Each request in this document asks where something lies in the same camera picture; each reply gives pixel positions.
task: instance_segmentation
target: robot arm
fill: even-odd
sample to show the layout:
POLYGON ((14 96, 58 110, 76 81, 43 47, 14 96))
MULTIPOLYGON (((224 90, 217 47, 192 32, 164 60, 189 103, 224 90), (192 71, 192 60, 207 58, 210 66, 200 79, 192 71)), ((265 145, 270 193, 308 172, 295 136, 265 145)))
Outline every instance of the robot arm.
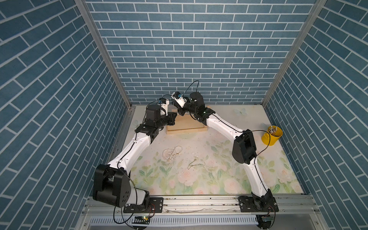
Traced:
POLYGON ((174 97, 173 105, 178 108, 181 116, 185 112, 191 113, 199 122, 214 128, 234 143, 232 156, 245 168, 252 188, 254 207, 259 211, 268 210, 268 206, 273 204, 273 197, 262 178, 256 161, 256 145, 252 131, 243 131, 221 119, 215 111, 205 107, 203 97, 199 92, 193 92, 189 97, 175 92, 172 96, 174 97))
POLYGON ((166 125, 174 125, 176 113, 168 112, 169 100, 160 98, 159 105, 148 105, 144 123, 135 130, 129 144, 108 164, 100 164, 95 170, 93 199, 116 207, 136 204, 145 210, 149 205, 149 192, 137 189, 137 195, 131 195, 135 188, 130 185, 129 172, 152 141, 159 130, 166 125))
MULTIPOLYGON (((256 145, 252 131, 240 130, 221 119, 215 111, 205 107, 203 97, 199 92, 191 93, 190 97, 184 97, 179 92, 173 93, 172 96, 173 105, 178 108, 178 114, 183 116, 189 112, 199 122, 216 129, 227 139, 233 141, 232 156, 245 167, 251 183, 252 206, 255 210, 267 212, 269 206, 273 206, 278 211, 277 206, 274 205, 271 190, 264 183, 256 161, 256 145)), ((137 203, 140 210, 148 208, 149 192, 137 189, 137 196, 131 195, 135 189, 131 188, 128 175, 133 164, 156 138, 159 130, 166 125, 175 124, 177 114, 167 111, 168 104, 168 99, 161 98, 160 105, 148 105, 144 123, 135 130, 136 135, 133 136, 130 143, 107 165, 101 164, 96 168, 93 185, 94 200, 117 207, 137 203)))

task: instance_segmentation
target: brick wallpaper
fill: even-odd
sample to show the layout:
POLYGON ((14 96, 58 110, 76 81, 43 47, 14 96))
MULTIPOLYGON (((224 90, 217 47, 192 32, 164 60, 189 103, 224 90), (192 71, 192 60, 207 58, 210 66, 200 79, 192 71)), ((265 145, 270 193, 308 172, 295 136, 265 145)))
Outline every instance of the brick wallpaper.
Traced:
POLYGON ((368 229, 367 11, 328 0, 266 107, 330 229, 368 229))
POLYGON ((87 0, 132 103, 259 104, 315 0, 87 0))
POLYGON ((73 0, 0 1, 0 229, 74 228, 125 111, 73 0))

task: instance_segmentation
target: white vent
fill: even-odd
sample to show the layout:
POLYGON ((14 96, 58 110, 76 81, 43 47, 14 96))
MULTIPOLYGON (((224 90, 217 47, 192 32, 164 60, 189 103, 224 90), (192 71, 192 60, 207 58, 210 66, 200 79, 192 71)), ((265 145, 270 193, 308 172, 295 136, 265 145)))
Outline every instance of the white vent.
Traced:
MULTIPOLYGON (((122 222, 123 219, 115 217, 117 222, 122 222)), ((134 222, 140 222, 133 217, 127 222, 129 225, 134 222)), ((90 221, 90 226, 116 226, 113 217, 93 216, 90 221)), ((195 226, 195 225, 243 225, 243 224, 258 224, 256 215, 188 215, 188 216, 154 216, 152 217, 150 227, 177 227, 177 226, 195 226)), ((135 226, 147 226, 146 224, 134 224, 135 226)))

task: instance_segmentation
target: table surface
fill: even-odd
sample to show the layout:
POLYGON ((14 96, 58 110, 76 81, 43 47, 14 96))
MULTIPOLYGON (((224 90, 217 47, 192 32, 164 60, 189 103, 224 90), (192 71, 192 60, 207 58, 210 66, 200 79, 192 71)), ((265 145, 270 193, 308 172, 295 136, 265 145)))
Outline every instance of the table surface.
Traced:
MULTIPOLYGON (((142 122, 145 108, 135 108, 124 145, 142 122)), ((271 125, 261 105, 211 105, 211 108, 222 119, 243 130, 266 130, 271 125)), ((257 153, 266 147, 261 141, 263 134, 253 132, 257 153)), ((167 135, 164 128, 138 158, 131 178, 137 188, 151 195, 250 194, 247 174, 243 165, 232 157, 232 147, 233 143, 212 128, 206 132, 174 135, 167 135), (175 154, 171 166, 162 153, 177 146, 183 150, 175 154)), ((279 142, 269 146, 257 160, 272 193, 303 193, 279 142)))

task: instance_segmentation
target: yellow bucket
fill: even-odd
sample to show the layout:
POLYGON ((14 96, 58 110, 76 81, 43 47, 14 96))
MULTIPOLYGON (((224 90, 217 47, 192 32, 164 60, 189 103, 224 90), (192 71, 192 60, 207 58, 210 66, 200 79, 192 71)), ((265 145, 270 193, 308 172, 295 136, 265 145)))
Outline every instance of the yellow bucket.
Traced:
POLYGON ((270 142, 270 146, 271 145, 274 145, 276 143, 276 141, 282 136, 282 130, 280 127, 277 127, 277 131, 273 134, 273 135, 268 135, 267 132, 265 132, 265 134, 263 134, 262 136, 262 142, 265 144, 265 145, 268 145, 268 142, 270 142))

